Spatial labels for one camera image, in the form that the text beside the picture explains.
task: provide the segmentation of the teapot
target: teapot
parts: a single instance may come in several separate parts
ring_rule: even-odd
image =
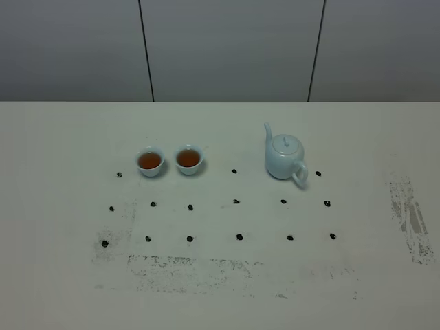
[[[309,170],[304,163],[304,147],[296,137],[286,134],[272,138],[272,130],[268,123],[266,128],[265,163],[269,173],[277,179],[289,179],[302,186]]]

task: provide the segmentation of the tea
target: tea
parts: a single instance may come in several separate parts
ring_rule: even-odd
[[[151,170],[152,168],[156,168],[160,165],[161,159],[157,153],[145,153],[139,157],[137,163],[140,168],[144,170]]]
[[[200,155],[198,152],[192,149],[182,150],[177,155],[177,163],[183,167],[193,167],[200,162]]]

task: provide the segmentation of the white table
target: white table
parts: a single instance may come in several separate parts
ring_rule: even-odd
[[[264,121],[304,144],[306,189],[265,172]],[[439,329],[439,123],[438,103],[0,103],[1,328]]]

